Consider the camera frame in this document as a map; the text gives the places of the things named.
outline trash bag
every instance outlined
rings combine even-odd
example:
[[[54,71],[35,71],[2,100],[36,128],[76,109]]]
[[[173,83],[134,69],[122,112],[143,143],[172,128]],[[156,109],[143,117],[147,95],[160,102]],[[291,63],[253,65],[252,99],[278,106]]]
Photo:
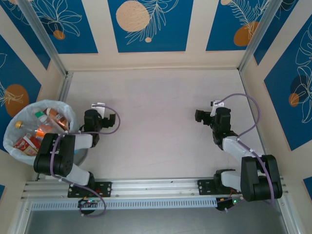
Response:
[[[34,109],[45,110],[46,108],[53,108],[60,114],[62,114],[67,121],[69,122],[70,130],[69,132],[77,132],[79,130],[79,124],[77,121],[77,117],[73,109],[64,102],[61,101],[53,101],[53,100],[42,100],[35,103],[32,103],[24,109],[22,109],[13,119],[10,121],[9,125],[6,128],[3,138],[3,146],[6,151],[13,156],[15,159],[24,162],[28,165],[34,165],[35,158],[34,156],[28,156],[24,152],[19,149],[14,148],[15,142],[18,141],[21,137],[24,136],[26,132],[22,130],[18,130],[15,128],[15,123],[18,120],[21,121],[34,121],[36,122],[37,119],[33,114]]]

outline orange circle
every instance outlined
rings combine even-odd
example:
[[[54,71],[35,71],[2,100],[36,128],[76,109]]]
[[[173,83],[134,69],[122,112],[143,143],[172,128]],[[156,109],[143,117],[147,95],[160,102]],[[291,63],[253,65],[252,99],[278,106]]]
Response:
[[[296,93],[292,93],[289,96],[288,102],[293,107],[297,106],[299,104],[299,95]]]
[[[19,85],[12,84],[4,92],[5,108],[11,117],[14,117],[25,106],[29,104],[29,96],[27,90]]]
[[[59,39],[59,40],[64,40],[65,39],[65,34],[60,31],[60,30],[55,30],[53,32],[53,36],[56,38],[56,39]]]
[[[259,22],[251,22],[248,25],[242,26],[235,33],[234,44],[237,46],[247,46],[254,34]]]

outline enclosure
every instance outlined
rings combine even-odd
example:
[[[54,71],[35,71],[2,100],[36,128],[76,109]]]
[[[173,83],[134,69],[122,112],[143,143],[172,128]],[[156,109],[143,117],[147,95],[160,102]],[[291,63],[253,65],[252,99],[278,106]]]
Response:
[[[80,165],[112,182],[103,217],[81,217],[68,184],[37,175],[1,146],[1,233],[309,233],[311,1],[0,5],[2,139],[12,117],[44,99],[66,102],[80,125],[98,102],[121,118],[118,131],[100,136]],[[215,204],[229,194],[200,195],[198,180],[239,171],[240,163],[215,145],[195,111],[210,111],[211,101],[235,93],[260,107],[257,128],[241,140],[277,160],[283,196],[274,207],[243,201],[221,212]],[[245,97],[225,106],[238,134],[258,118]]]

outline red packaging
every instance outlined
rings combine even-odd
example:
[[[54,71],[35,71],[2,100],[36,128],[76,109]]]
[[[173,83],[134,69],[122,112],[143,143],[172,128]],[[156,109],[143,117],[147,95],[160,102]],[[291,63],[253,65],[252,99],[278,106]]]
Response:
[[[40,148],[40,141],[29,133],[26,133],[14,146],[28,156],[36,156]]]

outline metal rod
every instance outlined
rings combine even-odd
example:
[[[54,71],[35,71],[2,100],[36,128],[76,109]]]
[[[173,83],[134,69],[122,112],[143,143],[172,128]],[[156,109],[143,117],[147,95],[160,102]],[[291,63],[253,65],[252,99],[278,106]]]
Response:
[[[243,59],[239,63],[238,70],[240,72],[242,72],[244,70],[245,66],[247,65],[249,60],[252,58],[252,56],[254,55],[256,48],[258,47],[258,45],[261,42],[264,34],[266,33],[266,31],[267,31],[271,21],[273,20],[278,8],[280,7],[282,1],[283,0],[274,0],[274,1],[272,0],[269,3],[268,8],[264,12],[263,17],[260,20],[260,23],[259,23],[252,39],[250,40],[247,48],[246,48]]]
[[[73,79],[73,72],[68,72],[66,78],[63,81],[63,85],[62,85],[62,89],[60,91],[58,100],[59,101],[66,101],[67,96],[68,96],[68,92],[69,92],[69,88],[70,85],[72,83],[72,79]]]
[[[35,10],[33,9],[31,3],[28,0],[17,0],[17,3],[19,5],[21,12],[24,14],[29,25],[31,26],[32,30],[35,32],[42,46],[46,50],[47,54],[54,62],[56,68],[64,77],[66,77],[67,71],[65,69],[65,66],[61,61],[54,44],[52,43],[42,23],[37,17],[37,14],[35,13]]]

